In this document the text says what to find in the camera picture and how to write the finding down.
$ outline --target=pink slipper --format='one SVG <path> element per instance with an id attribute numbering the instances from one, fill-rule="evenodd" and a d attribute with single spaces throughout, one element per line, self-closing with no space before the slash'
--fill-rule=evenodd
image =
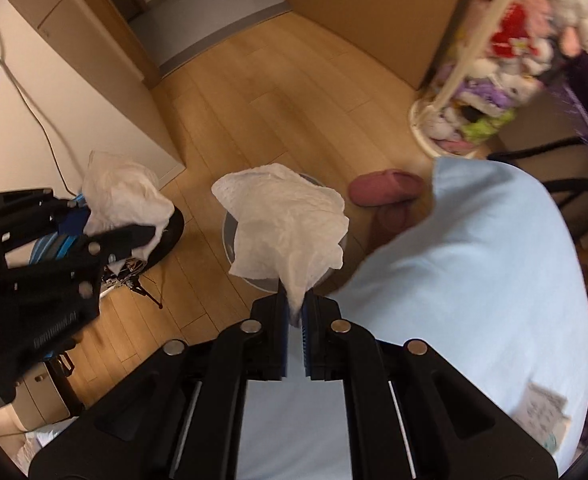
<path id="1" fill-rule="evenodd" d="M 418 175 L 385 170 L 356 177 L 347 191 L 356 205 L 370 207 L 418 198 L 424 188 L 425 183 Z"/>
<path id="2" fill-rule="evenodd" d="M 376 211 L 370 228 L 367 253 L 389 244 L 394 238 L 412 227 L 410 202 L 382 206 Z"/>

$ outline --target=door frame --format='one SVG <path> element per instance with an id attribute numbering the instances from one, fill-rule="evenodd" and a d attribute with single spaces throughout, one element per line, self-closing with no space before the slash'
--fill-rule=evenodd
<path id="1" fill-rule="evenodd" d="M 84 0 L 90 10 L 103 24 L 114 41 L 122 48 L 132 63 L 143 75 L 143 83 L 154 88 L 161 81 L 158 65 L 151 59 L 143 44 L 112 0 Z"/>

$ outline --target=white tissue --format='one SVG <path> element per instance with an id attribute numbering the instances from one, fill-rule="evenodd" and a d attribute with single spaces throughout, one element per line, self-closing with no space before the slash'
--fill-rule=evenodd
<path id="1" fill-rule="evenodd" d="M 290 321 L 298 323 L 306 291 L 327 269 L 343 266 L 338 243 L 349 224 L 343 197 L 281 164 L 227 174 L 214 183 L 212 193 L 238 222 L 229 273 L 280 278 L 288 292 Z"/>
<path id="2" fill-rule="evenodd" d="M 83 179 L 83 196 L 92 211 L 83 229 L 86 235 L 104 233 L 129 224 L 153 225 L 151 242 L 132 250 L 132 257 L 147 261 L 174 213 L 174 204 L 158 191 L 156 175 L 120 155 L 92 152 Z M 118 274 L 124 260 L 110 264 Z"/>

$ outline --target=wooden door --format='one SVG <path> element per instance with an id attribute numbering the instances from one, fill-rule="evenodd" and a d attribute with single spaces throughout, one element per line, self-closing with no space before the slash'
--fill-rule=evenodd
<path id="1" fill-rule="evenodd" d="M 125 54 L 141 71 L 148 88 L 154 88 L 161 76 L 158 66 L 152 61 L 149 54 L 143 48 L 125 18 L 121 15 L 112 0 L 84 0 L 90 10 L 103 23 L 114 40 L 120 45 Z"/>
<path id="2" fill-rule="evenodd" d="M 459 0 L 288 0 L 296 12 L 362 48 L 414 88 L 426 75 Z"/>

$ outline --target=metal bolt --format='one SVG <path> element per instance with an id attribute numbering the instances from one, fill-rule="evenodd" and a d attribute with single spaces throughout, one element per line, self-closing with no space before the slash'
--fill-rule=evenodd
<path id="1" fill-rule="evenodd" d="M 98 242 L 90 242 L 87 246 L 87 251 L 92 255 L 96 256 L 101 252 L 101 245 Z"/>
<path id="2" fill-rule="evenodd" d="M 81 282 L 78 284 L 78 293 L 84 300 L 89 300 L 92 297 L 94 288 L 90 282 Z"/>
<path id="3" fill-rule="evenodd" d="M 407 344 L 407 349 L 410 351 L 410 354 L 425 355 L 427 353 L 427 344 L 420 339 L 412 339 Z"/>
<path id="4" fill-rule="evenodd" d="M 246 334 L 256 334 L 262 327 L 261 322 L 255 319 L 246 319 L 241 323 L 241 330 Z"/>
<path id="5" fill-rule="evenodd" d="M 330 325 L 330 328 L 337 334 L 345 334 L 350 331 L 352 324 L 346 319 L 335 319 Z"/>
<path id="6" fill-rule="evenodd" d="M 185 350 L 185 343 L 178 339 L 172 339 L 163 345 L 163 352 L 167 355 L 179 355 Z"/>

